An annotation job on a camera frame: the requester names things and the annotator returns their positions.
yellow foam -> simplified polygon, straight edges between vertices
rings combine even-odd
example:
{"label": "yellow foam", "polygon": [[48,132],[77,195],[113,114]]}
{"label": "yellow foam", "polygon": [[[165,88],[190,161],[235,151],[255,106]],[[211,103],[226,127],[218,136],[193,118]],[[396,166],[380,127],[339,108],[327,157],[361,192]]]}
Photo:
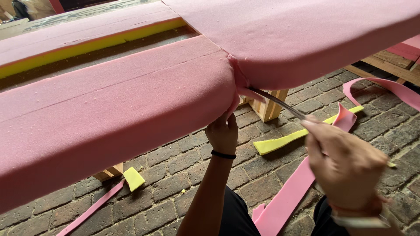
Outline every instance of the yellow foam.
{"label": "yellow foam", "polygon": [[[357,106],[355,108],[349,109],[349,111],[356,113],[363,110],[363,108],[364,107],[362,106]],[[337,115],[324,120],[324,122],[328,124],[332,124],[334,120],[337,118]],[[284,147],[286,144],[290,143],[291,141],[301,138],[307,135],[308,133],[309,132],[307,129],[303,129],[303,130],[296,131],[292,134],[289,134],[288,136],[284,136],[278,139],[270,139],[270,140],[265,140],[265,141],[254,142],[254,146],[260,155],[265,155],[281,147]]]}
{"label": "yellow foam", "polygon": [[143,177],[134,169],[134,167],[130,167],[123,173],[123,175],[130,186],[131,192],[136,190],[144,183]]}
{"label": "yellow foam", "polygon": [[115,46],[118,44],[132,41],[135,39],[144,38],[152,34],[161,33],[170,29],[175,29],[181,26],[185,26],[186,23],[182,19],[174,19],[167,22],[135,29],[132,31],[123,32],[121,34],[113,35],[110,37],[99,38],[94,41],[85,42],[79,45],[73,45],[62,48],[58,51],[47,52],[43,55],[37,55],[31,58],[26,58],[22,61],[6,65],[0,68],[0,79],[6,76],[10,76],[22,71],[43,66],[55,61],[63,60],[73,56],[85,54],[106,47]]}

hand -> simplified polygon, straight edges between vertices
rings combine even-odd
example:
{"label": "hand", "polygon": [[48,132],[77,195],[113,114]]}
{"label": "hand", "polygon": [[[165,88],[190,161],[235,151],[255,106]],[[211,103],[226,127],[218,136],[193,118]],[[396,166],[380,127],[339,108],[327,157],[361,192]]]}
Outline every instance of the hand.
{"label": "hand", "polygon": [[228,113],[225,112],[221,117],[210,123],[205,132],[213,150],[223,154],[235,155],[236,143],[238,142],[238,125],[233,113],[229,118],[227,116]]}
{"label": "hand", "polygon": [[368,207],[388,156],[338,127],[307,116],[302,125],[309,162],[331,204],[352,210]]}

bracelet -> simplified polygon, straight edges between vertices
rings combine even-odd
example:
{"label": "bracelet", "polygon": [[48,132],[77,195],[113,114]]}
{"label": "bracelet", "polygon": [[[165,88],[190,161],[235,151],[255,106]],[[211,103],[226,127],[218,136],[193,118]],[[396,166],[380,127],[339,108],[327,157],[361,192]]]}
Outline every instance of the bracelet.
{"label": "bracelet", "polygon": [[223,153],[220,153],[220,152],[216,152],[215,150],[211,151],[211,155],[215,155],[215,156],[226,158],[226,159],[235,159],[236,158],[236,155],[223,154]]}

pink foam cushion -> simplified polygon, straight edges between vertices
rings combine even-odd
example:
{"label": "pink foam cushion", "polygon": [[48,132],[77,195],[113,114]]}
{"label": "pink foam cushion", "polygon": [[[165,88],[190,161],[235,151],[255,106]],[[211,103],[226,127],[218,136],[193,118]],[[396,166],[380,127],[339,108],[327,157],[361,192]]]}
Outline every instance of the pink foam cushion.
{"label": "pink foam cushion", "polygon": [[0,213],[216,119],[235,93],[205,36],[0,94]]}
{"label": "pink foam cushion", "polygon": [[259,89],[293,88],[420,33],[413,0],[163,0]]}
{"label": "pink foam cushion", "polygon": [[46,52],[179,18],[162,2],[116,10],[4,39],[0,67]]}

brick floor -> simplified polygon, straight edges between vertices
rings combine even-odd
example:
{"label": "brick floor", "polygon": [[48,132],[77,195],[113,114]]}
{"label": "brick floor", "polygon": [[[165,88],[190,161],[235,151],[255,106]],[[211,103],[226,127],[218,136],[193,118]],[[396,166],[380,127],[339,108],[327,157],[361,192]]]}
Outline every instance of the brick floor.
{"label": "brick floor", "polygon": [[[325,120],[338,112],[338,102],[354,105],[343,96],[342,84],[356,75],[337,70],[289,90],[287,101],[304,113]],[[395,95],[370,82],[352,89],[365,106],[352,133],[390,155],[396,168],[386,170],[378,188],[395,200],[391,212],[407,235],[420,234],[420,114]],[[240,127],[237,159],[228,185],[247,202],[249,213],[269,203],[306,155],[304,139],[265,156],[253,141],[279,138],[302,127],[287,111],[262,123],[249,105],[235,111]],[[146,184],[130,193],[123,188],[70,235],[174,236],[203,178],[211,146],[202,129],[124,163],[135,167]],[[52,236],[77,218],[121,178],[100,183],[88,178],[0,215],[0,236]],[[311,232],[312,212],[322,196],[314,185],[284,229],[284,235]]]}

